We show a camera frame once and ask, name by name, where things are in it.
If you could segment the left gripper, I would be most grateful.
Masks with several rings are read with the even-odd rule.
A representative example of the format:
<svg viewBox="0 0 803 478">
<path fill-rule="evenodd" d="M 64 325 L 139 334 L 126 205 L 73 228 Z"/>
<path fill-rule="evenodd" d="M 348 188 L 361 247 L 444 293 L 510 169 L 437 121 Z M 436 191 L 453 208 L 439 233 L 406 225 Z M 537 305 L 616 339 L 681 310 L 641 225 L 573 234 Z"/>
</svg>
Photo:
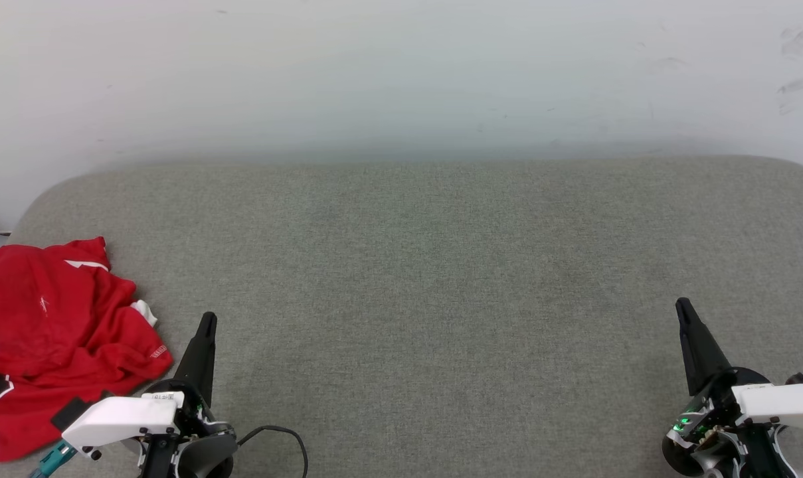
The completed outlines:
<svg viewBox="0 0 803 478">
<path fill-rule="evenodd" d="M 137 451 L 141 477 L 228 477 L 238 449 L 233 426 L 213 417 L 218 317 L 202 315 L 180 360 L 175 379 L 142 396 L 110 396 L 97 402 L 73 399 L 61 411 L 61 438 L 95 458 L 105 445 Z"/>
</svg>

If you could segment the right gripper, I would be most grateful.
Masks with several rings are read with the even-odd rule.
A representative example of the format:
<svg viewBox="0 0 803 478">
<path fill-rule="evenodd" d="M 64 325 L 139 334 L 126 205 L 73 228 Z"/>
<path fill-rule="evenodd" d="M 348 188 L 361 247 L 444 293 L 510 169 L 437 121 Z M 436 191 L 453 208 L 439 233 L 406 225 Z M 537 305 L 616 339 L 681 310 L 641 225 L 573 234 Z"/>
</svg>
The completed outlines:
<svg viewBox="0 0 803 478">
<path fill-rule="evenodd" d="M 780 434 L 803 431 L 803 374 L 775 385 L 732 367 L 687 297 L 675 302 L 691 400 L 669 429 L 669 466 L 691 477 L 802 477 Z"/>
</svg>

